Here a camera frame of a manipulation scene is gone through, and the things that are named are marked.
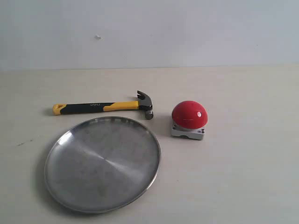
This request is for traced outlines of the red dome push button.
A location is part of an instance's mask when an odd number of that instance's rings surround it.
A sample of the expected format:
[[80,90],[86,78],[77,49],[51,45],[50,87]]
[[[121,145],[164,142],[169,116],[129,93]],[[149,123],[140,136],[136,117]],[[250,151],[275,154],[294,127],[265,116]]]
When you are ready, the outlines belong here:
[[183,101],[177,104],[171,113],[173,137],[187,137],[203,140],[208,115],[205,108],[196,101]]

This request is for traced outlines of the yellow black claw hammer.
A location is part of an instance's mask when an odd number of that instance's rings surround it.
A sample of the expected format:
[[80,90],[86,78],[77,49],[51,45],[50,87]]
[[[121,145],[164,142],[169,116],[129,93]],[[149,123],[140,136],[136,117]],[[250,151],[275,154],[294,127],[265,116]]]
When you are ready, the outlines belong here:
[[100,113],[123,110],[144,111],[145,118],[147,120],[153,119],[154,117],[151,98],[142,91],[137,91],[136,101],[112,103],[55,104],[52,107],[54,115]]

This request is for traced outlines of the round steel plate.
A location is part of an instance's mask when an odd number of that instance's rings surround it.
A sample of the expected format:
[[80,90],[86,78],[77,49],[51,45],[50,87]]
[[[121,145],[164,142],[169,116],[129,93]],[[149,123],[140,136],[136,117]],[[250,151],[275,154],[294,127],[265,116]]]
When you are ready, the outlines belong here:
[[125,117],[84,121],[62,134],[44,165],[49,194],[65,208],[101,214],[142,196],[156,179],[161,149],[143,124]]

